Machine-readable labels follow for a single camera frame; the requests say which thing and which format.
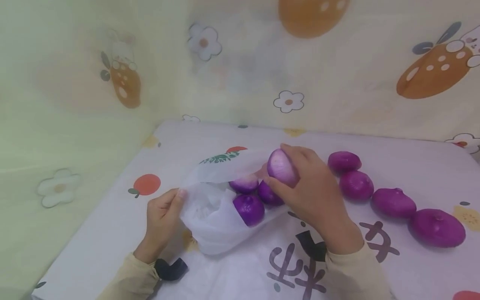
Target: sleeve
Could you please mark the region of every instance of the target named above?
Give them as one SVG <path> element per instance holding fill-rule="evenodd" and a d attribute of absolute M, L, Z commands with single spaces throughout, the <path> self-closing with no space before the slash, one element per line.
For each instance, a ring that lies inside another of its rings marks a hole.
<path fill-rule="evenodd" d="M 97 300 L 145 300 L 158 281 L 154 264 L 145 264 L 130 253 Z"/>
<path fill-rule="evenodd" d="M 325 263 L 328 274 L 325 278 L 328 278 L 336 299 L 392 299 L 382 267 L 367 243 L 354 254 L 338 255 L 327 252 Z"/>

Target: left hand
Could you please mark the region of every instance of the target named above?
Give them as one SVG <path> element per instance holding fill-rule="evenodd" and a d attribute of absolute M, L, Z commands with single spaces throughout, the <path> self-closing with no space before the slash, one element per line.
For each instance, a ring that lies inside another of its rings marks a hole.
<path fill-rule="evenodd" d="M 172 189 L 147 206 L 147 231 L 133 255 L 140 261 L 151 264 L 165 249 L 180 219 L 184 190 Z"/>

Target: white tablecloth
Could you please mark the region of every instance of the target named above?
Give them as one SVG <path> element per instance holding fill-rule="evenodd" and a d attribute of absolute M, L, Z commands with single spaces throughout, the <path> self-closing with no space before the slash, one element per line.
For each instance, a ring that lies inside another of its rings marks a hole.
<path fill-rule="evenodd" d="M 34 291 L 34 297 L 94 299 L 142 239 L 148 200 L 180 185 L 201 160 L 233 147 L 261 149 L 286 142 L 310 147 L 322 159 L 334 151 L 348 150 L 360 156 L 361 170 L 376 188 L 399 187 L 419 209 L 439 208 L 449 213 L 454 207 L 470 209 L 473 217 L 473 210 L 480 210 L 480 168 L 463 149 L 450 143 L 188 121 L 165 121 L 150 141 L 155 143 L 147 143 L 127 166 L 42 278 L 44 284 Z M 147 176 L 151 185 L 134 186 L 145 174 L 152 174 Z M 161 181 L 158 190 L 155 176 Z M 129 192 L 134 187 L 142 190 L 138 198 Z M 373 237 L 371 248 L 377 249 L 377 259 L 398 300 L 452 300 L 463 290 L 480 292 L 480 232 L 473 231 L 474 226 L 466 226 L 467 239 L 461 246 L 430 249 L 420 245 L 405 224 L 383 219 L 368 204 L 347 203 L 347 209 L 362 232 Z M 195 250 L 187 235 L 186 231 L 179 233 L 164 255 L 169 259 L 180 256 L 189 271 L 179 282 L 164 283 L 156 299 L 328 299 L 328 288 L 326 294 L 321 292 L 325 264 L 306 254 L 321 239 L 293 215 L 279 217 L 239 247 L 216 257 Z"/>

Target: onion skin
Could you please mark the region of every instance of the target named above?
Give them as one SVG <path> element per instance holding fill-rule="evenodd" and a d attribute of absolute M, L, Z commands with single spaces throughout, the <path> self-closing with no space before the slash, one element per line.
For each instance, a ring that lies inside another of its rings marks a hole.
<path fill-rule="evenodd" d="M 440 209 L 422 209 L 409 223 L 410 231 L 429 246 L 453 248 L 461 245 L 467 236 L 462 223 Z"/>
<path fill-rule="evenodd" d="M 257 194 L 263 203 L 270 206 L 281 206 L 285 204 L 283 200 L 273 192 L 273 190 L 266 184 L 265 181 L 260 182 Z"/>
<path fill-rule="evenodd" d="M 238 178 L 229 182 L 230 187 L 240 194 L 250 194 L 258 188 L 258 177 L 255 174 Z"/>
<path fill-rule="evenodd" d="M 256 195 L 237 196 L 233 205 L 248 227 L 258 225 L 265 216 L 264 204 Z"/>
<path fill-rule="evenodd" d="M 348 151 L 338 151 L 330 154 L 327 165 L 334 174 L 342 175 L 361 168 L 361 161 L 356 154 Z"/>
<path fill-rule="evenodd" d="M 289 157 L 282 149 L 277 149 L 270 155 L 267 162 L 268 175 L 283 184 L 293 188 L 299 182 L 299 176 Z"/>
<path fill-rule="evenodd" d="M 343 195 L 353 201 L 367 201 L 373 195 L 373 182 L 367 174 L 351 171 L 343 174 L 339 182 Z"/>
<path fill-rule="evenodd" d="M 386 216 L 410 219 L 417 212 L 415 202 L 401 189 L 378 189 L 372 196 L 373 206 Z"/>

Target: wall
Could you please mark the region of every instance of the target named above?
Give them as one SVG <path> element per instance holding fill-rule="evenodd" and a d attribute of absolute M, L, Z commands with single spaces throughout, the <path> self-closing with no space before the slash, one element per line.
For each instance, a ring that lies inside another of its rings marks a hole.
<path fill-rule="evenodd" d="M 480 158 L 479 8 L 4 1 L 0 295 L 28 293 L 165 118 L 449 141 Z"/>

